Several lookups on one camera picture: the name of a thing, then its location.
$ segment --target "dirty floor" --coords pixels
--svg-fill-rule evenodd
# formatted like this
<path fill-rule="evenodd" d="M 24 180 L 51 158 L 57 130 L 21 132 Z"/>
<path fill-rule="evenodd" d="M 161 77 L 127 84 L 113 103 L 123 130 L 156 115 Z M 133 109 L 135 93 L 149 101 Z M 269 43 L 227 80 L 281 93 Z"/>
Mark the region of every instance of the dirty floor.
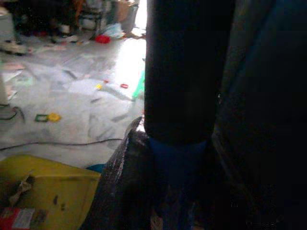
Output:
<path fill-rule="evenodd" d="M 12 120 L 0 121 L 0 149 L 30 142 L 88 143 L 123 138 L 128 124 L 142 115 L 143 99 L 133 100 L 132 94 L 144 70 L 145 40 L 53 47 L 48 47 L 47 39 L 22 40 L 31 47 L 31 55 L 0 53 L 2 62 L 24 66 L 17 73 L 4 71 L 3 77 L 7 89 L 16 92 L 9 100 L 11 107 L 20 107 L 25 118 L 23 121 L 18 113 Z M 56 123 L 35 122 L 37 114 L 50 113 L 62 119 Z M 31 154 L 84 168 L 105 163 L 119 143 L 25 145 L 0 151 L 0 159 Z"/>

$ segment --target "scattered debris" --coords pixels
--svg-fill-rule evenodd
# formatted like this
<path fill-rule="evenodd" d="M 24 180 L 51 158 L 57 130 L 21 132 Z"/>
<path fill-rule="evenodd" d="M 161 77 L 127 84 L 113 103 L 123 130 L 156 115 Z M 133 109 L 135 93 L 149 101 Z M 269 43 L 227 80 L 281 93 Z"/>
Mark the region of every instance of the scattered debris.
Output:
<path fill-rule="evenodd" d="M 107 44 L 111 41 L 111 38 L 109 36 L 106 36 L 106 35 L 98 35 L 95 38 L 95 41 L 98 42 L 98 43 Z"/>
<path fill-rule="evenodd" d="M 24 192 L 26 192 L 26 191 L 28 191 L 32 188 L 32 186 L 27 182 L 27 180 L 29 179 L 32 172 L 33 171 L 30 171 L 28 173 L 28 175 L 21 180 L 21 182 L 20 182 L 20 184 L 17 188 L 17 192 L 9 198 L 9 202 L 10 202 L 11 207 L 14 207 L 17 204 L 17 202 L 20 198 L 20 195 L 22 193 L 24 193 Z"/>
<path fill-rule="evenodd" d="M 49 50 L 52 50 L 52 51 L 64 51 L 66 50 L 66 47 L 65 46 L 59 46 L 59 45 L 54 45 L 54 44 L 48 44 L 48 45 L 44 45 L 43 47 L 39 48 L 36 50 L 36 53 L 42 53 L 42 52 L 45 52 L 45 51 L 49 51 Z"/>
<path fill-rule="evenodd" d="M 96 89 L 98 89 L 98 90 L 102 89 L 102 85 L 101 84 L 97 84 L 96 85 Z"/>
<path fill-rule="evenodd" d="M 58 122 L 62 117 L 59 114 L 56 113 L 50 113 L 48 115 L 48 120 L 51 122 Z"/>
<path fill-rule="evenodd" d="M 7 94 L 8 94 L 8 101 L 9 101 L 10 99 L 12 99 L 17 94 L 17 91 L 16 90 L 10 90 L 10 91 L 7 91 Z"/>
<path fill-rule="evenodd" d="M 112 37 L 112 38 L 121 38 L 125 35 L 125 33 L 121 29 L 121 24 L 120 23 L 115 23 L 112 25 L 109 25 L 103 35 Z"/>
<path fill-rule="evenodd" d="M 127 84 L 121 84 L 120 86 L 121 86 L 121 88 L 124 88 L 124 89 L 127 89 L 127 88 L 128 88 L 128 85 L 127 85 Z"/>
<path fill-rule="evenodd" d="M 22 42 L 16 42 L 12 40 L 6 40 L 0 43 L 0 49 L 7 54 L 25 55 L 27 53 L 27 47 Z"/>
<path fill-rule="evenodd" d="M 3 70 L 21 70 L 25 69 L 25 66 L 18 62 L 6 62 L 3 64 Z"/>
<path fill-rule="evenodd" d="M 32 77 L 27 77 L 27 76 L 21 75 L 20 77 L 17 77 L 14 80 L 15 80 L 15 86 L 16 87 L 22 87 L 22 86 L 29 87 L 29 86 L 34 85 Z"/>
<path fill-rule="evenodd" d="M 77 80 L 78 78 L 76 77 L 76 75 L 71 72 L 70 70 L 66 70 L 66 69 L 63 69 L 64 72 L 68 73 L 69 76 L 71 76 L 73 79 Z"/>
<path fill-rule="evenodd" d="M 22 72 L 23 72 L 22 70 L 18 70 L 18 71 L 4 71 L 2 73 L 3 81 L 4 82 L 8 82 L 9 80 L 17 77 Z"/>
<path fill-rule="evenodd" d="M 65 38 L 66 42 L 77 42 L 79 40 L 77 35 L 72 35 Z"/>
<path fill-rule="evenodd" d="M 47 122 L 48 121 L 48 115 L 47 114 L 37 114 L 35 116 L 36 122 Z"/>

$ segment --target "black cylinder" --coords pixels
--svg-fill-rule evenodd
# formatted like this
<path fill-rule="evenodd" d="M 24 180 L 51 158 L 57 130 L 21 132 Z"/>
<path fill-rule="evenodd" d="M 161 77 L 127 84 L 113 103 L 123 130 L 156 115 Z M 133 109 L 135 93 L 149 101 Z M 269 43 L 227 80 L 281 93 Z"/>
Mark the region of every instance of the black cylinder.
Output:
<path fill-rule="evenodd" d="M 234 0 L 149 0 L 145 129 L 169 144 L 213 131 Z"/>

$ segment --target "yellow object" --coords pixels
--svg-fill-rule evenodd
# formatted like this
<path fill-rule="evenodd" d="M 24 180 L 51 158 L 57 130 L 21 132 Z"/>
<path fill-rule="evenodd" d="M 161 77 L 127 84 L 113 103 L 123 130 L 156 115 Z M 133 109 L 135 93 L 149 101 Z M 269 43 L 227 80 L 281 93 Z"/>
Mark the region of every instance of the yellow object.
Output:
<path fill-rule="evenodd" d="M 39 221 L 31 230 L 77 230 L 89 211 L 100 174 L 28 155 L 6 158 L 0 161 L 0 212 L 29 173 L 32 188 L 20 196 L 17 207 L 35 208 L 33 218 Z"/>
<path fill-rule="evenodd" d="M 60 119 L 62 119 L 62 117 L 58 114 L 55 114 L 55 113 L 50 113 L 48 115 L 48 120 L 49 121 L 52 121 L 52 122 L 58 122 Z"/>
<path fill-rule="evenodd" d="M 100 89 L 102 89 L 102 85 L 98 84 L 98 85 L 96 85 L 96 88 L 100 90 Z"/>

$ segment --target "electrical wire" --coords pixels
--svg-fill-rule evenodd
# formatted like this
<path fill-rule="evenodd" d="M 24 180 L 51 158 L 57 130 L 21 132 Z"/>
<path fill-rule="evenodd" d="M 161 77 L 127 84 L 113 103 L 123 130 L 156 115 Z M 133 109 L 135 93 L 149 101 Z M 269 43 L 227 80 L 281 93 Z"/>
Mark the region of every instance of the electrical wire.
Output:
<path fill-rule="evenodd" d="M 0 109 L 5 109 L 5 108 L 8 108 L 8 107 L 10 107 L 10 104 L 0 104 Z M 23 121 L 25 122 L 25 116 L 24 116 L 24 113 L 21 110 L 21 108 L 15 106 L 15 107 L 12 108 L 12 110 L 14 111 L 14 115 L 12 115 L 10 117 L 0 117 L 0 121 L 10 121 L 10 120 L 12 120 L 18 114 L 17 110 L 19 110 L 20 115 L 21 115 Z"/>
<path fill-rule="evenodd" d="M 88 146 L 88 145 L 94 145 L 94 144 L 100 144 L 104 143 L 107 141 L 113 141 L 113 140 L 122 140 L 121 138 L 111 138 L 111 139 L 106 139 L 106 140 L 100 140 L 100 141 L 94 141 L 94 142 L 89 142 L 89 143 L 60 143 L 60 142 L 30 142 L 30 143 L 24 143 L 20 145 L 13 145 L 13 146 L 8 146 L 4 148 L 0 148 L 0 151 L 4 150 L 9 150 L 21 146 L 27 146 L 27 145 L 63 145 L 63 146 Z"/>

